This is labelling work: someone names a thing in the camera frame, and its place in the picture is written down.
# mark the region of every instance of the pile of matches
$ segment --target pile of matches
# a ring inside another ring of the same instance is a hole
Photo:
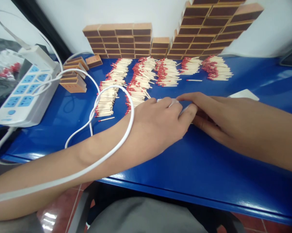
[[[154,78],[156,74],[152,72],[155,66],[155,59],[150,57],[140,58],[138,60],[138,63],[135,64],[133,68],[134,75],[132,81],[126,88],[131,95],[134,106],[131,106],[129,99],[126,96],[126,114],[131,111],[132,107],[136,107],[139,104],[143,103],[145,101],[145,97],[147,97],[148,99],[151,98],[147,92],[147,89],[152,88],[150,84],[155,84],[152,81],[157,81],[157,79]]]
[[[163,87],[176,87],[179,80],[179,72],[176,68],[177,62],[171,59],[161,59],[156,62],[156,71],[158,72],[158,81],[156,82],[159,86]]]
[[[112,85],[118,85],[118,86],[125,86],[124,78],[127,75],[128,66],[132,63],[132,59],[118,59],[116,63],[113,63],[111,66],[113,69],[106,75],[107,79],[105,81],[102,81],[100,84],[100,90],[102,91],[106,87],[112,86]],[[95,110],[96,116],[95,117],[106,117],[112,115],[113,107],[114,107],[114,101],[118,97],[118,88],[111,88],[102,93],[100,101],[97,105],[97,108]]]
[[[180,74],[184,75],[193,75],[195,73],[199,73],[199,68],[202,64],[202,61],[199,60],[199,57],[189,58],[185,57],[182,60]]]
[[[208,73],[208,79],[228,81],[233,76],[230,68],[224,63],[222,57],[212,55],[202,62],[202,69]]]

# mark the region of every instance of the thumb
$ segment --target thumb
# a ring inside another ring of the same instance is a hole
[[[195,116],[192,123],[219,143],[223,143],[229,137],[227,134],[222,132],[220,128],[214,123],[211,123],[200,116]]]
[[[188,129],[190,126],[192,120],[195,117],[195,114],[197,113],[197,110],[198,107],[195,104],[190,104],[183,110],[183,112],[180,113],[178,121],[182,126],[185,127],[185,129]]]

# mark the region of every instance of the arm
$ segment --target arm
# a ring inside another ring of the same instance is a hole
[[[151,98],[135,109],[131,133],[119,150],[84,176],[30,195],[0,202],[0,221],[33,213],[62,192],[78,184],[97,180],[137,166],[180,140],[192,122],[197,107],[191,105],[180,117],[181,104],[171,98],[159,103]],[[0,176],[0,193],[31,187],[74,174],[107,154],[123,137],[129,115],[113,127],[65,150],[12,169]]]
[[[248,98],[209,97],[188,93],[193,123],[226,147],[251,158],[292,171],[292,114]]]

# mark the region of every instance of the white wall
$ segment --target white wall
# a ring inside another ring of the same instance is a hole
[[[152,22],[154,37],[172,37],[186,0],[37,0],[55,29],[72,52],[91,51],[82,29],[97,23]],[[235,40],[224,54],[251,57],[281,55],[292,44],[292,0],[247,0],[265,10]],[[10,0],[0,0],[0,9],[22,16]],[[4,24],[27,43],[45,44],[21,20],[2,15]],[[0,27],[0,37],[11,39]]]
[[[4,10],[10,13],[13,13],[27,21],[27,19],[23,16],[23,14],[19,11],[19,9],[10,1],[10,0],[0,0],[0,10]],[[48,47],[48,50],[51,51],[51,48],[45,42],[45,40],[35,32],[26,22],[23,20],[0,12],[0,21],[10,29],[15,35],[21,38],[28,44],[42,44]],[[0,38],[14,40],[14,38],[8,34],[1,26],[0,26]]]
[[[247,0],[264,7],[259,18],[222,54],[276,57],[292,45],[292,0]]]
[[[89,24],[152,22],[153,37],[172,37],[186,0],[37,0],[75,53],[91,51],[82,33]]]

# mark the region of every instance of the gray clothing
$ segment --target gray clothing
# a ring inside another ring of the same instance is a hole
[[[0,233],[41,233],[34,214],[0,222]],[[207,233],[190,211],[181,206],[145,197],[116,201],[101,212],[88,233]]]

